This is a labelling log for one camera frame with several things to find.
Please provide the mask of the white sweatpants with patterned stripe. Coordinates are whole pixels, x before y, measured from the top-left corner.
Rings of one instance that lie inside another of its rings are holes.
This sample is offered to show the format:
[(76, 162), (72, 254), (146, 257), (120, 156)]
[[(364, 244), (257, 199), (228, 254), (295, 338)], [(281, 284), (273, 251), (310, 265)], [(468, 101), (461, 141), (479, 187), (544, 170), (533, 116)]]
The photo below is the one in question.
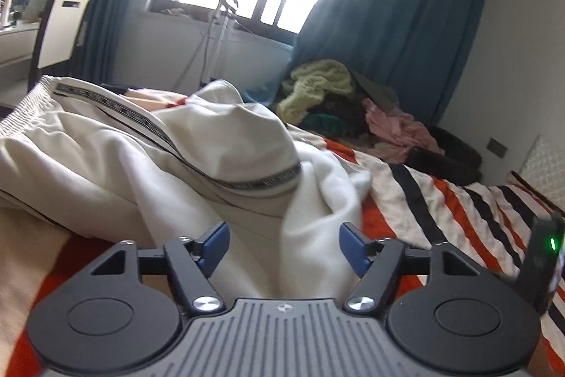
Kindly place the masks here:
[(1, 123), (1, 197), (51, 224), (155, 248), (227, 223), (212, 284), (228, 301), (344, 298), (339, 229), (360, 223), (370, 184), (224, 80), (152, 112), (42, 77)]

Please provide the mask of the white quilted headboard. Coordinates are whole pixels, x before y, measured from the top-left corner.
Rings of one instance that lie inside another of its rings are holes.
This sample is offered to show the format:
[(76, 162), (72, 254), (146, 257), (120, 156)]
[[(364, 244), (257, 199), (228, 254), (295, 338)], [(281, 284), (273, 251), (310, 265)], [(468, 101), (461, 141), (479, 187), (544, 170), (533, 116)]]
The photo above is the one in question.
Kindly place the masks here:
[(538, 135), (520, 169), (520, 175), (537, 192), (564, 209), (564, 149)]

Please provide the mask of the black garment pile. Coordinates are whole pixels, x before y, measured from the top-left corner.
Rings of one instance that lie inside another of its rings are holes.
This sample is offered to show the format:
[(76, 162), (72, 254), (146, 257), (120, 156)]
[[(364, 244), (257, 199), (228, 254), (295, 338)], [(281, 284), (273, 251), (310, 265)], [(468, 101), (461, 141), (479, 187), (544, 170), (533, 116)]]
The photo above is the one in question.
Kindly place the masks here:
[(429, 132), (444, 153), (414, 147), (405, 165), (455, 185), (471, 185), (482, 180), (482, 157), (474, 148), (440, 127), (432, 127)]

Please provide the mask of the pink garment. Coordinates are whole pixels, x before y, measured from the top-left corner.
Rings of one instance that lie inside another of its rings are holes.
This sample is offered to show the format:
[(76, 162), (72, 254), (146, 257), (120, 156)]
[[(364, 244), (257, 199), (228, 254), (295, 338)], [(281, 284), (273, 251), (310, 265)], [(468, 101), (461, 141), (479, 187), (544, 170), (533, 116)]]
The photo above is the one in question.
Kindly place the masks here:
[(403, 164), (413, 148), (444, 155), (436, 139), (423, 123), (398, 108), (385, 112), (370, 99), (362, 101), (365, 121), (376, 139), (368, 153), (388, 163)]

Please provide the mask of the dark green garment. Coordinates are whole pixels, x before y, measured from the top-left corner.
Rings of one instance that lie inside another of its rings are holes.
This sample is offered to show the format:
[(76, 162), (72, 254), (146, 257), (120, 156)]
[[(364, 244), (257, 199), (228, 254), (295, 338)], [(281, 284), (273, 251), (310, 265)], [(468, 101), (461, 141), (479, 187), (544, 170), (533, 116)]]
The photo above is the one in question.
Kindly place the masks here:
[(338, 116), (330, 114), (308, 114), (301, 121), (304, 130), (318, 133), (326, 138), (340, 138), (353, 133), (352, 126)]

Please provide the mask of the yellow-green knitted garment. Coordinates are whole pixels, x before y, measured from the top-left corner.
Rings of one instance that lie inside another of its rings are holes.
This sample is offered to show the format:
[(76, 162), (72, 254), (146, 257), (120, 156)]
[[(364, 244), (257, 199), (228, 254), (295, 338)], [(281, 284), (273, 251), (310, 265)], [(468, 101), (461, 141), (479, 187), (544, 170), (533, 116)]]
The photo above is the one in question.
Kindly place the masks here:
[(308, 110), (321, 104), (327, 94), (351, 96), (354, 92), (351, 73), (333, 59), (305, 63), (290, 72), (281, 83), (285, 97), (276, 113), (284, 123), (298, 124)]

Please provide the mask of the metal garment steamer stand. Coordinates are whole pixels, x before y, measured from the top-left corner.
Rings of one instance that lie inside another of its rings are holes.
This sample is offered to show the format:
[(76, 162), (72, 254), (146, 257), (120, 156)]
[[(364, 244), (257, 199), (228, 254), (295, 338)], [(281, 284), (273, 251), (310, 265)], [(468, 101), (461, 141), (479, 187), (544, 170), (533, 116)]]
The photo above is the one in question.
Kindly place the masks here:
[(241, 26), (248, 33), (255, 35), (238, 19), (238, 7), (238, 0), (218, 0), (215, 9), (209, 14), (206, 31), (201, 34), (202, 38), (189, 58), (188, 64), (172, 86), (173, 92), (180, 89), (200, 54), (202, 54), (202, 63), (198, 88), (202, 89), (212, 81), (220, 79), (220, 61), (224, 59), (226, 45), (231, 40), (235, 26)]

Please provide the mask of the white drawer desk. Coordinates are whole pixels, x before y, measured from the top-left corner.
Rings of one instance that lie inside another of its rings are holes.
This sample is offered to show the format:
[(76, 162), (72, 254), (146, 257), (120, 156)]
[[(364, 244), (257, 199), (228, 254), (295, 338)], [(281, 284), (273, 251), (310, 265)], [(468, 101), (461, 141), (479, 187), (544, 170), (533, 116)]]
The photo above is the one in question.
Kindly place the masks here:
[(39, 29), (37, 22), (18, 23), (1, 30), (0, 65), (1, 90), (8, 90), (26, 80)]

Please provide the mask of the wall switch plate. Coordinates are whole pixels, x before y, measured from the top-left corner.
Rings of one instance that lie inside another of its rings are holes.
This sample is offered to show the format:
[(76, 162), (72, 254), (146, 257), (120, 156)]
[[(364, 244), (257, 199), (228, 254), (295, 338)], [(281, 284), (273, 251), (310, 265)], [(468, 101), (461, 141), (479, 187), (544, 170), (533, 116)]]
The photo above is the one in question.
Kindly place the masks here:
[(489, 139), (487, 143), (487, 150), (499, 159), (505, 158), (507, 154), (507, 146), (503, 145), (501, 142), (498, 142), (494, 138)]

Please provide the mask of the white chair with dark frame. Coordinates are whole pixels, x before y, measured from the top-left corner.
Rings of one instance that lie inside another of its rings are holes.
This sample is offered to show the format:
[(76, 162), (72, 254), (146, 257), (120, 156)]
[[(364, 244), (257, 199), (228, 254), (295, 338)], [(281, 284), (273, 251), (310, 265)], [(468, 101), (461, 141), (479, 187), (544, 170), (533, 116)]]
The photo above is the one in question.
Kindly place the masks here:
[(90, 0), (47, 0), (31, 56), (28, 91), (43, 71), (69, 60)]

